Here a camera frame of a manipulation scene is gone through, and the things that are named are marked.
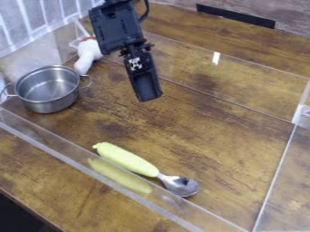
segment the metal pot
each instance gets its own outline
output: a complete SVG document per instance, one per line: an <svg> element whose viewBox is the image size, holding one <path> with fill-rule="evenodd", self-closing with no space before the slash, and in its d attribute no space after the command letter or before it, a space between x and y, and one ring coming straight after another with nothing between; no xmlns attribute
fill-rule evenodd
<svg viewBox="0 0 310 232"><path fill-rule="evenodd" d="M79 87L81 75L73 68L63 65L45 66L20 77L15 84L15 94L8 96L18 96L24 106L35 112L62 111L77 102L79 89L91 85L93 79L86 76L90 83Z"/></svg>

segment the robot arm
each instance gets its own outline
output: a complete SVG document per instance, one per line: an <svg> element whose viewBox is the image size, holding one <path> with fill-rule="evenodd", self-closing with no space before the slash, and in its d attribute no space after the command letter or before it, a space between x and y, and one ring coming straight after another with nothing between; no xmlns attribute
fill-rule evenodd
<svg viewBox="0 0 310 232"><path fill-rule="evenodd" d="M162 87L150 53L154 44L146 43L141 23L149 16L149 0L145 0L147 11L141 18L133 0L107 0L90 10L90 18L97 40L103 54L122 51L123 63L137 98L146 102L162 96Z"/></svg>

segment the spoon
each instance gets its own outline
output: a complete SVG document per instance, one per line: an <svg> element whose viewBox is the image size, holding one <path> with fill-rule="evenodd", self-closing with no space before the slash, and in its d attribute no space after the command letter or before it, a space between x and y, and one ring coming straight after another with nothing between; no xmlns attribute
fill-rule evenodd
<svg viewBox="0 0 310 232"><path fill-rule="evenodd" d="M143 176L162 180L165 187L179 197L189 197L200 190L200 183L194 179L179 176L166 176L159 169L133 152L117 145L102 142L94 146L101 157L115 162L119 166Z"/></svg>

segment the pot rim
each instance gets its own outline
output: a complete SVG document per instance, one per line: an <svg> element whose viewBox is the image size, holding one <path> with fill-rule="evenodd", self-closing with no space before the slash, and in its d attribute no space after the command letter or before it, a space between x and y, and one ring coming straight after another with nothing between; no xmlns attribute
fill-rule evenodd
<svg viewBox="0 0 310 232"><path fill-rule="evenodd" d="M78 79L78 83L77 83L75 88L74 88L65 96L62 96L62 97L59 97L59 98L57 98L57 99L54 99L54 100L50 100L50 101L34 101L34 100L30 100L30 99L22 97L22 96L20 96L20 93L19 93L19 91L18 91L18 86L19 86L20 82L22 82L30 75L32 75L34 73L36 73L38 71L49 70L49 69L54 69L54 68L59 68L59 69L63 69L63 70L70 70L71 72L75 73L77 79ZM22 100L24 100L26 102L30 102L30 103L50 103L50 102L59 101L59 100L65 99L67 96L70 96L70 95L77 91L77 89L79 88L79 83L81 83L81 74L79 74L71 67L69 67L69 66L66 66L66 65L46 65L46 66L40 67L40 68L32 69L30 72L27 72L27 73L19 78L19 80L18 80L18 82L16 82L16 84L15 84L15 93L16 93L16 95L19 96L19 98L20 98Z"/></svg>

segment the cable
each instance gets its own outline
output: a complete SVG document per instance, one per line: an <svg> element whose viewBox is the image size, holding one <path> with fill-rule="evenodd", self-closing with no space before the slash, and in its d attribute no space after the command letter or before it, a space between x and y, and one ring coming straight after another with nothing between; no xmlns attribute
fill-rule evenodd
<svg viewBox="0 0 310 232"><path fill-rule="evenodd" d="M147 10L146 10L146 13L139 18L139 23L142 23L146 20L146 18L149 17L149 12L150 12L150 3L149 3L149 0L145 0L145 3L146 3Z"/></svg>

